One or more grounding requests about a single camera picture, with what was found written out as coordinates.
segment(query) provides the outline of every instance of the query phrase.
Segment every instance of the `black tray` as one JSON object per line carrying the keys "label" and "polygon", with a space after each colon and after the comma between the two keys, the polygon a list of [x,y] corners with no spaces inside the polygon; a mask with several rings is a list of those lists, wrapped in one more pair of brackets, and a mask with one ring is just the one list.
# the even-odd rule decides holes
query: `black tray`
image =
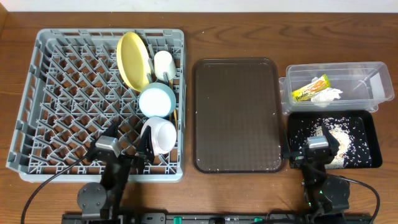
{"label": "black tray", "polygon": [[283,122],[275,64],[205,59],[193,74],[195,167],[204,173],[280,170]]}
{"label": "black tray", "polygon": [[304,140],[310,137],[314,125],[321,125],[323,118],[342,119],[347,123],[347,130],[354,137],[355,151],[349,150],[345,159],[345,169],[377,168],[382,165],[382,157],[377,141],[372,115],[368,111],[331,111],[299,112],[289,116],[288,130],[290,145],[293,151],[303,146]]}

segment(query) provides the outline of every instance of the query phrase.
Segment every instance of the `white wall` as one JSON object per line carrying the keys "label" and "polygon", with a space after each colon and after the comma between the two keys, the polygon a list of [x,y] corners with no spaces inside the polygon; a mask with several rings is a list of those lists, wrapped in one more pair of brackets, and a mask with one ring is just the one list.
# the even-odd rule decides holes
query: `white wall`
{"label": "white wall", "polygon": [[398,0],[0,0],[12,11],[398,12]]}

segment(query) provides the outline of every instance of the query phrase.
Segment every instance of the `dish rack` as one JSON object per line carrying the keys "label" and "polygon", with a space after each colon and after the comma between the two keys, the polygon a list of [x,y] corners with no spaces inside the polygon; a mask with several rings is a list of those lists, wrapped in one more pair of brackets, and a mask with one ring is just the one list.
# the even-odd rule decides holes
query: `dish rack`
{"label": "dish rack", "polygon": [[[116,63],[116,47],[135,32],[152,59],[168,50],[177,75],[178,134],[169,154],[146,164],[143,174],[131,171],[130,181],[177,182],[183,176],[185,133],[185,46],[177,29],[44,29],[37,34],[6,167],[22,180],[43,182],[84,156],[90,142],[120,121],[123,153],[135,154],[147,118],[138,95],[125,85]],[[104,163],[82,162],[56,182],[99,182]]]}

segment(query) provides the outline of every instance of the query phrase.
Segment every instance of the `light blue cup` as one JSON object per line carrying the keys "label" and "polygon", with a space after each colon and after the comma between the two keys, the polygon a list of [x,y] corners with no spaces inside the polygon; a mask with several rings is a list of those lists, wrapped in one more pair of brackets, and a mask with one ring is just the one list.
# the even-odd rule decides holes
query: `light blue cup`
{"label": "light blue cup", "polygon": [[172,89],[163,83],[150,83],[138,97],[141,112],[148,118],[164,118],[175,109],[177,100]]}

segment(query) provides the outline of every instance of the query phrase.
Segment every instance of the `yellow plate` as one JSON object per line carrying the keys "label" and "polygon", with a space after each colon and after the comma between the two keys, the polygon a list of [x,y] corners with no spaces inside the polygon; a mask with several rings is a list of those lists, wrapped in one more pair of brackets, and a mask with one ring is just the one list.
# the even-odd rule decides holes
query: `yellow plate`
{"label": "yellow plate", "polygon": [[116,52],[119,71],[127,86],[137,91],[144,89],[149,84],[150,67],[148,51],[141,38],[133,32],[124,34]]}

